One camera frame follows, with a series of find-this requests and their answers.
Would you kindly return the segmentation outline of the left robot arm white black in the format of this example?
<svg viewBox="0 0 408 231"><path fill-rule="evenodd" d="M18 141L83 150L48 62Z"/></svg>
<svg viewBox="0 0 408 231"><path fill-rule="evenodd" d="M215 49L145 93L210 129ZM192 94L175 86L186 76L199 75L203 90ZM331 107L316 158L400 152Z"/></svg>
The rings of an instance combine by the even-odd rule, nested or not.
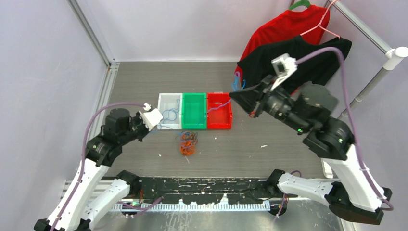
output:
<svg viewBox="0 0 408 231"><path fill-rule="evenodd" d="M77 173L54 211L34 226L36 231L91 231L108 210L124 197L140 194L139 177L126 170L114 179L101 195L90 201L102 177L121 155L124 145L143 141L163 119L161 112L151 105L132 116L129 110L114 103L102 108L111 111L105 117L100 133L83 142Z"/></svg>

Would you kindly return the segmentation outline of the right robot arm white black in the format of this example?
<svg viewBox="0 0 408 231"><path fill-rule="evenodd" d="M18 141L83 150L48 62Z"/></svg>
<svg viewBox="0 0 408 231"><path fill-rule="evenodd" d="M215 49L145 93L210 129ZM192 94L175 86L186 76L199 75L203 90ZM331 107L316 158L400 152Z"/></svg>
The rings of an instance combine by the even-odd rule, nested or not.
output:
<svg viewBox="0 0 408 231"><path fill-rule="evenodd" d="M260 84L233 91L229 97L250 117L266 112L304 135L303 144L327 162L337 181L315 181L275 169L268 177L266 190L272 197L284 194L306 197L326 205L341 219L379 225L384 212L383 199L392 191L378 184L370 185L357 159L356 138L349 126L331 116L338 100L322 85L302 87L293 99L283 87L272 88L272 76Z"/></svg>

